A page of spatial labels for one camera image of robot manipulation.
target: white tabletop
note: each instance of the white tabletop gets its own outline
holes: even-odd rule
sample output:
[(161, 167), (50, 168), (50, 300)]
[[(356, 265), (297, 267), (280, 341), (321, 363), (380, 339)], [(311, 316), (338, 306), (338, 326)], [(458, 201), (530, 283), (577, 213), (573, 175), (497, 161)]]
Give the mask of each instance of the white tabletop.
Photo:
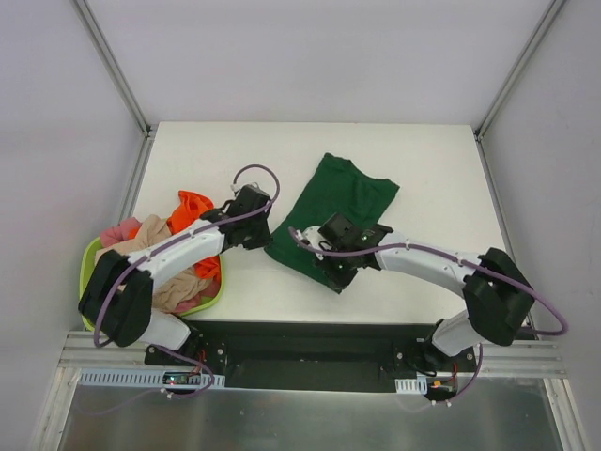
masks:
[[(249, 163), (269, 166), (282, 182), (270, 229), (292, 209), (325, 152), (352, 160), (366, 175), (400, 186), (380, 223), (442, 247), (485, 252), (503, 248), (469, 126), (162, 122), (150, 153), (134, 215), (168, 216), (177, 191), (232, 198), (231, 179)], [(273, 193), (270, 177), (248, 171)], [(443, 288), (398, 272), (361, 270), (338, 295), (275, 262), (262, 250), (223, 254), (224, 291), (191, 317), (222, 320), (420, 323), (465, 308)]]

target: gray wall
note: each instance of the gray wall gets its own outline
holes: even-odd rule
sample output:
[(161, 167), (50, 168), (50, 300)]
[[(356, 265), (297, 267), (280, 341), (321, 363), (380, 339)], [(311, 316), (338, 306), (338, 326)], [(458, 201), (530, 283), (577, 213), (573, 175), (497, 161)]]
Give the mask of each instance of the gray wall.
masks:
[(148, 120), (472, 124), (549, 0), (91, 0)]
[(25, 449), (141, 136), (68, 1), (0, 7), (0, 449)]
[(572, 325), (562, 348), (593, 449), (601, 448), (599, 18), (598, 0), (567, 4), (485, 136), (517, 260)]

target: clothing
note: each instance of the clothing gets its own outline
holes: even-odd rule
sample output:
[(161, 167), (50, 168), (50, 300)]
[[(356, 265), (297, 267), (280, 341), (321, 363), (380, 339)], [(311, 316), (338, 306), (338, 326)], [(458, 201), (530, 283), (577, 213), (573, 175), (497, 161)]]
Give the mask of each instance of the clothing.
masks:
[(173, 313), (185, 313), (188, 310), (192, 310), (203, 303), (207, 303), (212, 301), (218, 294), (221, 289), (222, 284), (213, 279), (208, 287), (203, 289), (196, 296), (191, 297), (187, 301), (182, 301), (179, 303), (174, 310)]
[(100, 244), (102, 247), (109, 247), (118, 242), (130, 239), (133, 230), (138, 230), (142, 223), (135, 218), (124, 219), (113, 227), (109, 227), (100, 233)]
[(357, 226), (372, 226), (394, 200), (397, 191), (398, 185), (392, 181), (367, 177), (351, 160), (326, 153), (292, 211), (273, 232), (273, 242), (265, 252), (327, 286), (328, 279), (314, 265), (314, 254), (300, 249), (290, 238), (288, 228), (304, 230), (321, 226), (336, 212)]
[[(171, 237), (171, 231), (167, 222), (157, 215), (151, 214), (144, 220), (134, 239), (100, 249), (96, 253), (96, 262), (109, 249), (113, 249), (121, 255), (126, 255), (157, 244), (169, 237)], [(174, 312), (179, 303), (190, 300), (200, 291), (209, 287), (210, 284), (210, 279), (197, 277), (194, 269), (190, 267), (169, 279), (153, 293), (152, 306), (163, 312)]]
[[(203, 195), (190, 191), (179, 191), (178, 195), (179, 206), (167, 220), (169, 230), (174, 235), (190, 226), (203, 213), (214, 209), (211, 200)], [(209, 257), (199, 261), (194, 264), (194, 270), (196, 275), (201, 279), (215, 278), (218, 282), (222, 280), (222, 268), (219, 257)]]

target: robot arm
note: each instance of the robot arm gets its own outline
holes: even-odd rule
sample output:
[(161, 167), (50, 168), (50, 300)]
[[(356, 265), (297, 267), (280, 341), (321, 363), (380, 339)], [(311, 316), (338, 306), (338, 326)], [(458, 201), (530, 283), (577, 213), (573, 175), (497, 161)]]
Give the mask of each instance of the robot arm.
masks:
[[(501, 346), (514, 341), (534, 299), (528, 293), (491, 278), (476, 268), (528, 285), (516, 264), (499, 249), (484, 255), (458, 253), (410, 241), (385, 225), (362, 229), (342, 214), (334, 214), (322, 227), (297, 232), (297, 242), (316, 252), (316, 265), (340, 292), (359, 268), (404, 272), (451, 290), (466, 302), (466, 310), (439, 321), (416, 349), (412, 365), (436, 371), (462, 350), (488, 340)], [(375, 252), (365, 252), (377, 248)]]
[[(256, 185), (244, 185), (226, 208), (206, 212), (163, 242), (128, 256), (105, 253), (87, 284), (79, 311), (99, 324), (119, 347), (143, 341), (179, 349), (191, 329), (177, 317), (152, 308), (152, 294), (196, 261), (239, 245), (255, 249), (269, 244), (267, 218), (273, 200)], [(116, 290), (123, 284), (122, 291)]]

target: laundry basket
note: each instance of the laundry basket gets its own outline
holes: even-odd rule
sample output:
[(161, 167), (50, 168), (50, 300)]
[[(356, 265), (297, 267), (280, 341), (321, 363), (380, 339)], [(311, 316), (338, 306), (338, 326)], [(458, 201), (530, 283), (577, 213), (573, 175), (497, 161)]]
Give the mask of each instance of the laundry basket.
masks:
[[(94, 257), (96, 256), (96, 253), (100, 249), (102, 249), (102, 245), (100, 244), (100, 238), (96, 238), (91, 243), (89, 243), (87, 245), (87, 247), (85, 248), (84, 258), (82, 259), (82, 269), (80, 270), (80, 273), (79, 273), (79, 298), (80, 299), (82, 299), (82, 296), (84, 296), (85, 287), (87, 287), (87, 283), (89, 282), (90, 277), (92, 276), (92, 272), (94, 271), (94, 266), (95, 266)], [(200, 312), (201, 310), (204, 310), (206, 308), (213, 306), (214, 304), (217, 303), (217, 301), (219, 301), (219, 299), (221, 298), (222, 292), (223, 292), (223, 285), (225, 283), (225, 277), (224, 277), (224, 271), (223, 271), (223, 259), (221, 258), (221, 256), (219, 256), (219, 262), (222, 267), (222, 284), (219, 288), (219, 292), (217, 293), (217, 296), (215, 296), (214, 298), (203, 297), (202, 303), (200, 305), (198, 305), (197, 307), (195, 307), (191, 310), (188, 310), (187, 312), (179, 313), (180, 316), (185, 317), (187, 315), (191, 315), (192, 313)], [(82, 317), (82, 320), (84, 321), (84, 326), (86, 327), (86, 329), (88, 331), (94, 330), (94, 324), (92, 324), (90, 321), (88, 321), (86, 317)]]

